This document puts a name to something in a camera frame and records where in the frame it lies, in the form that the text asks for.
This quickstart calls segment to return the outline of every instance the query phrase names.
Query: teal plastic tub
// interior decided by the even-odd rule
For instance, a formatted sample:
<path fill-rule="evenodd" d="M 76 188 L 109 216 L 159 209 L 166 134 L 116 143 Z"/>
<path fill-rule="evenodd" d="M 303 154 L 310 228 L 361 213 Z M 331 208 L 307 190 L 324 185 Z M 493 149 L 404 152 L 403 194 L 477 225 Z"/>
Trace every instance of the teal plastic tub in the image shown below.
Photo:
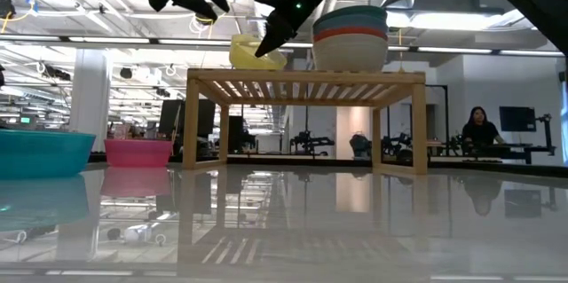
<path fill-rule="evenodd" d="M 0 179 L 73 177 L 89 160 L 95 136 L 0 130 Z"/>

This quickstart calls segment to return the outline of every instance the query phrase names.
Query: white bowl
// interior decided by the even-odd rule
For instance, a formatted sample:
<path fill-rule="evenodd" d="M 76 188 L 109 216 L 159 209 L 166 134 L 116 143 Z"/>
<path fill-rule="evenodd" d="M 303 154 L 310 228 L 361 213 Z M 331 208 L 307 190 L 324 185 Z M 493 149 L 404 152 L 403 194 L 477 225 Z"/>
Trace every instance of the white bowl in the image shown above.
<path fill-rule="evenodd" d="M 318 70 L 380 72 L 389 44 L 375 35 L 334 35 L 313 44 Z"/>

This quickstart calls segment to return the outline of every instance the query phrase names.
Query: stacked bowls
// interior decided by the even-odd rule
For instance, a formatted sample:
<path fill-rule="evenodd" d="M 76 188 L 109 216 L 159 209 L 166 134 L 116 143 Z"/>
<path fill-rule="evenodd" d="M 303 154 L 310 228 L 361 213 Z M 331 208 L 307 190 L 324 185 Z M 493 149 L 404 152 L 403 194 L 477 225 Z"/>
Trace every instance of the stacked bowls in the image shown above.
<path fill-rule="evenodd" d="M 388 50 L 387 12 L 352 6 L 325 14 L 313 24 L 313 57 L 318 70 L 383 69 Z"/>

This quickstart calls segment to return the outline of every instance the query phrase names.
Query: computer monitor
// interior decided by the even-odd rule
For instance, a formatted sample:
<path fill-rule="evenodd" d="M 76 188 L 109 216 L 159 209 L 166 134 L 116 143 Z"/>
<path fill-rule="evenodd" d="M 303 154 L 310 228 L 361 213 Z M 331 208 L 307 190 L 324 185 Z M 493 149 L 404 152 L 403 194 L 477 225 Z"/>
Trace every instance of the computer monitor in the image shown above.
<path fill-rule="evenodd" d="M 500 106 L 501 131 L 536 132 L 534 108 L 527 106 Z"/>
<path fill-rule="evenodd" d="M 229 152 L 240 151 L 244 135 L 244 120 L 239 115 L 229 116 Z"/>
<path fill-rule="evenodd" d="M 213 121 L 215 118 L 216 104 L 207 99 L 199 100 L 199 110 L 197 119 L 197 135 L 207 136 L 213 133 Z M 162 103 L 162 114 L 160 115 L 159 133 L 171 133 L 174 130 L 176 116 L 179 119 L 177 123 L 177 131 L 182 132 L 185 121 L 185 101 L 183 100 L 164 100 Z"/>

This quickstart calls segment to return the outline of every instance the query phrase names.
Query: white column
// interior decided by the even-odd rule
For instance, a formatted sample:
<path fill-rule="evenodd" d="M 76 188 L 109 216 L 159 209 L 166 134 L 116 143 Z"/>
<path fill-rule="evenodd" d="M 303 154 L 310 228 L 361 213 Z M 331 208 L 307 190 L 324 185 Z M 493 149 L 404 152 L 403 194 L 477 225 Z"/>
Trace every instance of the white column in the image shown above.
<path fill-rule="evenodd" d="M 77 50 L 69 129 L 96 135 L 92 151 L 105 149 L 112 74 L 113 62 L 106 51 Z"/>

